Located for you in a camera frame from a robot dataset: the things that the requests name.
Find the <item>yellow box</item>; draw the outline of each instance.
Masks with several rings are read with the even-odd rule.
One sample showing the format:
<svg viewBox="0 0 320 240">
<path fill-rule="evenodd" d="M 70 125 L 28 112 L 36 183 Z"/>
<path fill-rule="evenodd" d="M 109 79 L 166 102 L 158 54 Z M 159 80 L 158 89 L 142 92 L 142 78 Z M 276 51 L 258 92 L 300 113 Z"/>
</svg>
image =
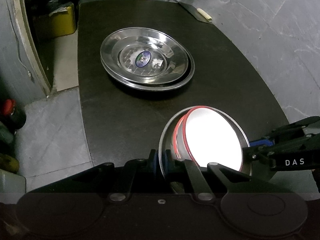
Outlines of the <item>yellow box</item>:
<svg viewBox="0 0 320 240">
<path fill-rule="evenodd" d="M 54 12 L 52 15 L 34 17 L 33 23 L 40 40 L 72 34 L 76 31 L 74 5 L 71 4 L 64 11 Z"/>
</svg>

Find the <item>screw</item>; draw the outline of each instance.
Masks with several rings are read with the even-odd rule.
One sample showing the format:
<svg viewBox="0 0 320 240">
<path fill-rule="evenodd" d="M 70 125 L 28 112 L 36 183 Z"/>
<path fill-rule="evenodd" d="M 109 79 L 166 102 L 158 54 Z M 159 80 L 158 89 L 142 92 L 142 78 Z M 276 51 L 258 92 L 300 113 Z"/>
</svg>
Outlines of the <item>screw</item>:
<svg viewBox="0 0 320 240">
<path fill-rule="evenodd" d="M 164 199 L 158 199 L 158 203 L 159 204 L 165 204 L 165 200 Z"/>
<path fill-rule="evenodd" d="M 109 198 L 112 200 L 112 201 L 123 201 L 125 200 L 125 195 L 122 194 L 122 193 L 112 193 Z"/>
<path fill-rule="evenodd" d="M 210 201 L 213 199 L 213 195 L 211 193 L 199 193 L 198 199 L 201 201 Z"/>
</svg>

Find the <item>dark wooden table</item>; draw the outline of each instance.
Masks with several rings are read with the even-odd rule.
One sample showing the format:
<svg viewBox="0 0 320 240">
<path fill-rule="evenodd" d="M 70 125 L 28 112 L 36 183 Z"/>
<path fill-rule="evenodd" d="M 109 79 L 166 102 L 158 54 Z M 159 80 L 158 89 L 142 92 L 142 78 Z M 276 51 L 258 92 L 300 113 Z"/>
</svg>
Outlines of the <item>dark wooden table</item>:
<svg viewBox="0 0 320 240">
<path fill-rule="evenodd" d="M 126 27 L 167 33 L 185 46 L 196 64 L 185 87 L 141 92 L 114 81 L 100 61 L 102 41 Z M 124 165 L 158 147 L 168 120 L 188 106 L 208 105 L 229 114 L 249 140 L 288 123 L 262 78 L 237 47 L 214 25 L 194 19 L 175 3 L 96 1 L 80 6 L 79 88 L 93 164 Z"/>
</svg>

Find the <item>circular black disc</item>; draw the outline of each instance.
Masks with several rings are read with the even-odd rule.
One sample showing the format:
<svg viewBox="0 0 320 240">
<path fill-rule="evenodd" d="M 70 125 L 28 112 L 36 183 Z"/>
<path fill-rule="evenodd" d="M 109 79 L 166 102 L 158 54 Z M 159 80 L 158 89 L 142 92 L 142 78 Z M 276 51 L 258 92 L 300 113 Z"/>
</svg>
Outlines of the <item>circular black disc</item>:
<svg viewBox="0 0 320 240">
<path fill-rule="evenodd" d="M 57 237 L 87 228 L 102 210 L 95 193 L 27 193 L 17 203 L 16 215 L 33 234 Z"/>
<path fill-rule="evenodd" d="M 285 236 L 307 219 L 305 201 L 295 193 L 227 193 L 223 216 L 239 230 L 255 236 Z"/>
</svg>

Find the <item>metal bowl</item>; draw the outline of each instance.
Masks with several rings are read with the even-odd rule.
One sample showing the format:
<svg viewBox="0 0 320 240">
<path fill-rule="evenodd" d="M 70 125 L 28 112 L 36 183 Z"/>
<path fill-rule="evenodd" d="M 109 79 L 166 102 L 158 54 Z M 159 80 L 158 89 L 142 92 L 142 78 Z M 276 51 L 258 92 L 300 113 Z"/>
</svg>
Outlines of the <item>metal bowl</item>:
<svg viewBox="0 0 320 240">
<path fill-rule="evenodd" d="M 174 82 L 188 68 L 183 47 L 165 33 L 149 28 L 125 28 L 110 34 L 100 55 L 106 69 L 138 84 Z"/>
<path fill-rule="evenodd" d="M 162 175 L 165 177 L 165 172 L 164 172 L 164 164 L 162 162 L 162 152 L 165 150 L 171 150 L 171 154 L 172 154 L 172 158 L 173 159 L 177 159 L 174 150 L 173 150 L 173 145 L 172 145 L 172 134 L 173 134 L 173 130 L 176 126 L 176 124 L 178 123 L 178 121 L 180 120 L 180 118 L 182 116 L 184 116 L 190 109 L 192 109 L 194 106 L 185 108 L 181 111 L 179 111 L 178 113 L 176 113 L 170 120 L 169 122 L 166 124 L 166 126 L 164 127 L 164 130 L 161 134 L 160 137 L 160 142 L 159 142 L 159 162 L 160 162 L 160 169 L 161 169 L 161 173 Z M 240 145 L 242 148 L 244 147 L 249 147 L 249 141 L 245 135 L 245 133 L 243 132 L 243 130 L 241 129 L 241 127 L 236 123 L 235 120 L 233 120 L 229 115 L 227 115 L 226 113 L 222 112 L 219 109 L 213 108 L 211 107 L 211 109 L 217 111 L 218 113 L 220 113 L 223 117 L 225 117 L 225 119 L 229 122 L 229 124 L 232 126 L 232 128 L 235 130 Z M 248 162 L 246 160 L 244 160 L 243 164 L 242 164 L 242 168 L 240 170 L 241 172 L 251 175 L 252 172 L 252 167 L 251 167 L 251 162 Z"/>
<path fill-rule="evenodd" d="M 119 75 L 115 74 L 114 72 L 112 72 L 104 63 L 103 60 L 101 59 L 101 62 L 105 68 L 105 70 L 108 72 L 108 74 L 113 77 L 115 80 L 119 81 L 120 83 L 131 87 L 131 88 L 135 88 L 138 90 L 144 90 L 144 91 L 169 91 L 169 90 L 174 90 L 177 88 L 180 88 L 182 86 L 184 86 L 185 84 L 187 84 L 194 72 L 195 72 L 195 62 L 192 58 L 192 56 L 190 55 L 190 53 L 185 49 L 186 54 L 188 55 L 188 68 L 187 71 L 179 78 L 177 79 L 174 83 L 170 83 L 170 84 L 160 84 L 160 85 L 152 85 L 152 84 L 137 84 L 134 82 L 130 82 L 128 80 L 125 80 L 123 78 L 121 78 Z"/>
</svg>

